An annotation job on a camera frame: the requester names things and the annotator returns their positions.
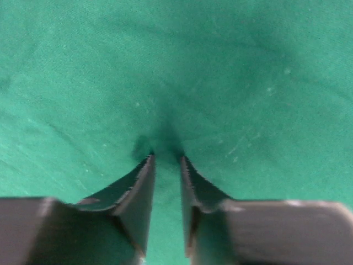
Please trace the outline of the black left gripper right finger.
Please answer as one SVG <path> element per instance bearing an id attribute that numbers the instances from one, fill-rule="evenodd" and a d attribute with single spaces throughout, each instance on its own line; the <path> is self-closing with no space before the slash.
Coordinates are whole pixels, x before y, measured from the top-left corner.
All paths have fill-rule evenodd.
<path id="1" fill-rule="evenodd" d="M 213 212 L 231 197 L 203 177 L 185 155 L 180 159 L 180 187 L 185 255 L 190 258 L 201 215 Z"/>

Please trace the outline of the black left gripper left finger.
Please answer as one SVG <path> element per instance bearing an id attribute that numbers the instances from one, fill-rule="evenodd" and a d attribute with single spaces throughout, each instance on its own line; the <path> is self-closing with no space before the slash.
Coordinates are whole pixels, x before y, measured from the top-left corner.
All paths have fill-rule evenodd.
<path id="1" fill-rule="evenodd" d="M 108 216 L 145 258 L 151 221 L 156 158 L 149 154 L 130 173 L 77 203 L 79 210 Z"/>

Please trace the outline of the green surgical drape cloth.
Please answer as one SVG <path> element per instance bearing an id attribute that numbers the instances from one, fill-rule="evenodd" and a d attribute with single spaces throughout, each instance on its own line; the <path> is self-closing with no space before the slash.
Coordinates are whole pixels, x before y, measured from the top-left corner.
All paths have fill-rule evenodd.
<path id="1" fill-rule="evenodd" d="M 74 203 L 153 150 L 148 264 L 187 264 L 183 151 L 239 199 L 352 207 L 351 1 L 2 1 L 1 196 Z"/>

